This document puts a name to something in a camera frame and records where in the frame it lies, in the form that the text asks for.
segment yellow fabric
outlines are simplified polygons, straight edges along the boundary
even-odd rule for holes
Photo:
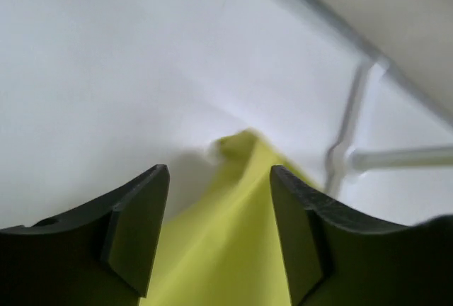
[[[224,163],[198,203],[164,225],[140,306],[288,306],[269,173],[289,164],[244,131],[218,141]]]

